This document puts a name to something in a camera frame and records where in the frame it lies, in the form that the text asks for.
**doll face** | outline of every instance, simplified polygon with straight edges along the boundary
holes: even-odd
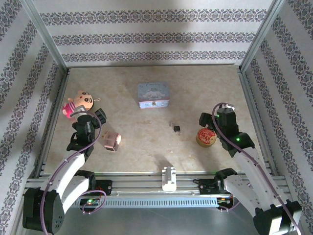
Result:
[[[88,92],[78,91],[77,96],[74,98],[74,104],[76,107],[84,105],[89,110],[93,106],[93,98]]]

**blue tin box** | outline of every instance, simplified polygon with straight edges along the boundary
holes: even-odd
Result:
[[[166,82],[138,84],[138,102],[141,109],[168,106],[170,90]]]

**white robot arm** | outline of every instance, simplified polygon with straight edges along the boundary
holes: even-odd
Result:
[[[77,132],[72,135],[62,162],[40,187],[29,188],[25,193],[24,228],[43,231],[45,234],[57,233],[69,207],[80,195],[95,189],[94,173],[79,169],[91,155],[93,143],[99,137],[95,137],[95,130],[101,130],[105,122],[106,116],[102,109],[95,114],[78,115],[77,122],[73,124]]]
[[[221,103],[214,111],[218,106],[216,116],[202,113],[199,124],[217,133],[222,147],[241,165],[253,188],[248,187],[231,168],[217,172],[209,187],[230,192],[236,197],[252,215],[260,235],[298,231],[300,204],[288,200],[266,170],[249,135],[239,132],[233,106]]]

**stuffed doll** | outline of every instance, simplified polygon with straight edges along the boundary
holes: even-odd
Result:
[[[94,101],[99,101],[100,99],[93,100],[92,96],[85,91],[78,91],[74,99],[68,98],[68,103],[65,103],[62,109],[63,114],[68,118],[71,118],[70,115],[74,112],[74,109],[78,106],[83,105],[88,111],[93,107]]]

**beige table surface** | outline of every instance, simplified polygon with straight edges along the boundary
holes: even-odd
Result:
[[[170,103],[166,108],[140,109],[137,85],[166,81]],[[210,148],[200,147],[196,134],[201,129],[202,112],[211,113],[215,104],[235,105],[240,131],[247,132],[258,149],[259,144],[243,90],[234,66],[163,66],[71,69],[63,103],[86,90],[94,99],[93,111],[102,108],[108,119],[104,130],[121,134],[117,152],[96,143],[83,169],[94,172],[155,172],[173,165],[177,171],[217,171],[240,167],[223,150],[219,140]],[[178,136],[169,122],[178,124]],[[60,111],[45,172],[52,172],[62,160],[75,130],[72,120]]]

